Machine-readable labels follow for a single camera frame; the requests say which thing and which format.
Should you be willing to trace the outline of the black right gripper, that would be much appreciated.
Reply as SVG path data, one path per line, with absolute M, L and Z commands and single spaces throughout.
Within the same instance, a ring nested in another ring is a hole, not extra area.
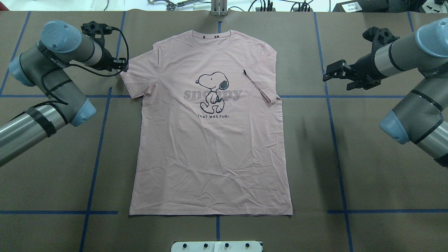
M 375 65 L 373 54 L 363 56 L 354 64 L 347 64 L 344 59 L 329 64 L 323 75 L 323 81 L 334 78 L 352 80 L 346 86 L 347 91 L 358 88 L 369 90 L 381 84 L 380 72 Z

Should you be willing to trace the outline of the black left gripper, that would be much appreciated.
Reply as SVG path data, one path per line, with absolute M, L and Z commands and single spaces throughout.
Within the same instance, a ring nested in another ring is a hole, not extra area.
M 127 64 L 126 58 L 114 58 L 111 56 L 111 53 L 107 49 L 102 49 L 102 56 L 100 59 L 100 70 L 118 70 L 119 72 L 127 72 L 128 66 L 121 66 L 120 64 Z

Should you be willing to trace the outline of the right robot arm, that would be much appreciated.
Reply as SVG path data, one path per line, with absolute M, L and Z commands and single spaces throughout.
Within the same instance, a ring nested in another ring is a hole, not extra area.
M 380 121 L 379 127 L 401 145 L 413 143 L 436 163 L 447 167 L 447 18 L 398 37 L 387 28 L 370 27 L 363 38 L 371 52 L 353 64 L 329 64 L 323 81 L 348 79 L 346 89 L 379 86 L 383 80 L 413 72 L 408 94 Z

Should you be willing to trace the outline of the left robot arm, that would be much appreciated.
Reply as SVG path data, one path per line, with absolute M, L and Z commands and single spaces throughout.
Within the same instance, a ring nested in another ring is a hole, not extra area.
M 105 35 L 119 28 L 91 21 L 76 27 L 61 20 L 47 22 L 36 45 L 13 59 L 8 70 L 25 86 L 38 87 L 47 101 L 33 105 L 1 127 L 1 165 L 71 124 L 80 126 L 96 108 L 65 73 L 78 67 L 99 71 L 128 69 L 129 57 L 113 57 L 105 48 Z

